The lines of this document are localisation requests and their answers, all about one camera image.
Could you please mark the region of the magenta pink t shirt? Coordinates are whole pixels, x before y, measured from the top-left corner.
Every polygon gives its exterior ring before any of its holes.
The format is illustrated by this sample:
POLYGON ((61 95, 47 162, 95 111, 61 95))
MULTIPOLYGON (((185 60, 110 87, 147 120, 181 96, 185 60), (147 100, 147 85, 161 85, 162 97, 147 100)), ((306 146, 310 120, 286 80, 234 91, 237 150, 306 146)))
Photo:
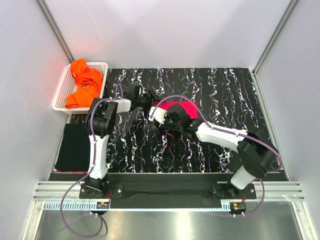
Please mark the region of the magenta pink t shirt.
POLYGON ((158 108, 168 111, 172 106, 179 105, 181 106, 185 112, 190 116, 191 119, 198 118, 197 109, 189 102, 189 101, 167 101, 162 102, 158 108))

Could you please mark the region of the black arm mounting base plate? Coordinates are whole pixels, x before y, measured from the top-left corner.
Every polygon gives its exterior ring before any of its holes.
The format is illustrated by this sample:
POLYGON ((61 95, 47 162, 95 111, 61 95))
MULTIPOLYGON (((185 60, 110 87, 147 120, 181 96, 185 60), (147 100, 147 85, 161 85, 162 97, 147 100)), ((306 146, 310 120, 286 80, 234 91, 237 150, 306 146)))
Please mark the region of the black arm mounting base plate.
POLYGON ((109 173, 103 180, 84 180, 81 198, 123 199, 147 196, 202 196, 217 200, 257 198, 250 182, 243 190, 231 185, 231 173, 109 173))

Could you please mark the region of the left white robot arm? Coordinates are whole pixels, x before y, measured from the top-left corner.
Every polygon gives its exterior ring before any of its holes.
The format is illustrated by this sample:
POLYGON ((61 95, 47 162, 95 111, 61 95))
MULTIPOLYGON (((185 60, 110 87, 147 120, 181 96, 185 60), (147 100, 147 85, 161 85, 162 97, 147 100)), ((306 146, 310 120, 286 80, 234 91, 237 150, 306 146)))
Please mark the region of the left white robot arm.
POLYGON ((103 198, 110 191, 107 183, 107 146, 116 125, 117 114, 129 113, 137 108, 149 111, 160 101, 153 90, 146 90, 139 84, 129 84, 127 90, 115 98, 94 98, 85 118, 85 127, 90 142, 89 167, 83 193, 103 198))

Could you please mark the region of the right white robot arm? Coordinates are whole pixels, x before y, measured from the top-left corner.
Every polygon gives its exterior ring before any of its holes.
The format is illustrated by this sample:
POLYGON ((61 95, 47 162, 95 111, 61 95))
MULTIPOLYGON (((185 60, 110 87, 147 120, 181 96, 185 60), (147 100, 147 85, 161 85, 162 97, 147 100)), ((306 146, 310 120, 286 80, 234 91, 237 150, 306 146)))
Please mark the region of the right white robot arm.
POLYGON ((149 120, 157 121, 165 129, 179 132, 189 140, 219 145, 237 153, 241 167, 227 185, 228 195, 235 199, 244 194, 252 181, 263 179, 277 159, 277 150, 267 142, 260 129, 238 130, 214 125, 203 119, 192 119, 178 103, 168 109, 151 107, 149 120))

